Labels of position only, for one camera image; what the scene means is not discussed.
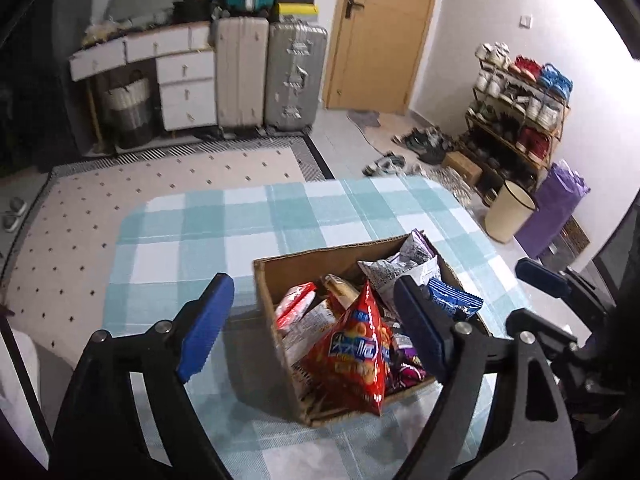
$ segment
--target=blue and white tablecloth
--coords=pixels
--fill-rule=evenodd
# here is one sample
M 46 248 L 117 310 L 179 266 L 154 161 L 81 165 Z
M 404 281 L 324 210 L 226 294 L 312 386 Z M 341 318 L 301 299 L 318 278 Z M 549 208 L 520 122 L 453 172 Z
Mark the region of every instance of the blue and white tablecloth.
M 481 317 L 504 335 L 504 321 L 528 301 L 516 278 L 468 212 L 421 177 L 330 180 L 156 198 L 122 223 L 106 294 L 104 327 L 140 333 L 172 319 L 217 272 L 231 275 L 236 298 L 204 370 L 186 389 L 212 444 L 234 478 L 390 479 L 437 399 L 437 384 L 385 409 L 312 430 L 290 416 L 285 380 L 262 312 L 252 261 L 401 235 L 414 228 L 484 298 Z M 162 457 L 144 386 L 136 401 L 152 456 Z M 485 379 L 460 460 L 475 455 L 490 406 Z

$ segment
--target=white dresser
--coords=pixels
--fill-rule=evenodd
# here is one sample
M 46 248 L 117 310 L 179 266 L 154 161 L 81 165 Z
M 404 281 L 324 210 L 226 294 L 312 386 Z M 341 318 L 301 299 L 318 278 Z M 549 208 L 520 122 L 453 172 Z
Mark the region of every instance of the white dresser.
M 217 124 L 215 57 L 208 22 L 129 34 L 76 52 L 69 58 L 71 79 L 79 81 L 152 58 L 158 70 L 164 128 Z

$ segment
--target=light switch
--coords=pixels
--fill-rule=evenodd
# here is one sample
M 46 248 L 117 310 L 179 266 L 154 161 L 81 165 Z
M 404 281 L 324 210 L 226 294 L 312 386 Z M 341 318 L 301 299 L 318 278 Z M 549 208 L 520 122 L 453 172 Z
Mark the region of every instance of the light switch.
M 520 27 L 522 28 L 531 28 L 533 23 L 533 16 L 521 16 L 520 17 Z

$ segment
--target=cardboard box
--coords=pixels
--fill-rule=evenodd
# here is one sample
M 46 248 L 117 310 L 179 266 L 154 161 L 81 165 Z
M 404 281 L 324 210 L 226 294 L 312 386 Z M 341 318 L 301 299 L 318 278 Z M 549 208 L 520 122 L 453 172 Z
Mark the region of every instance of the cardboard box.
M 475 187 L 482 176 L 482 168 L 460 152 L 447 153 L 442 162 L 442 167 L 450 167 L 456 170 L 471 187 Z
M 285 369 L 290 379 L 288 390 L 290 402 L 294 409 L 294 417 L 303 424 L 311 427 L 323 426 L 358 412 L 352 412 L 340 406 L 332 406 L 326 399 L 318 399 L 313 395 L 309 395 L 310 398 L 298 400 L 293 387 L 291 373 L 291 365 L 294 363 L 287 362 L 282 338 L 278 334 L 275 325 L 274 313 L 276 307 L 292 286 L 306 282 L 319 284 L 319 279 L 326 274 L 335 274 L 349 280 L 356 286 L 363 285 L 365 277 L 357 261 L 373 262 L 388 258 L 400 250 L 406 238 L 407 235 L 403 235 L 364 244 L 318 249 L 254 261 L 258 303 L 264 309 L 267 326 L 273 338 L 280 365 Z M 442 280 L 463 290 L 460 280 L 439 254 L 438 259 Z M 474 316 L 470 321 L 483 333 L 488 333 L 478 316 Z M 418 390 L 433 383 L 434 380 L 433 377 L 429 376 L 426 381 L 413 388 L 386 396 L 384 402 L 385 404 L 398 402 L 398 400 L 413 395 Z

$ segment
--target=purple gift bag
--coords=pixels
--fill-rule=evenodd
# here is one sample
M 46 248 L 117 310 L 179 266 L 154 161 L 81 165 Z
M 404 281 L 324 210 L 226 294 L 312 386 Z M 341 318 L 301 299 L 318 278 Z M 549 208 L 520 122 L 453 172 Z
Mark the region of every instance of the purple gift bag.
M 537 258 L 560 233 L 580 200 L 591 191 L 582 177 L 561 160 L 551 165 L 534 197 L 540 208 L 516 233 L 516 240 L 531 258 Z

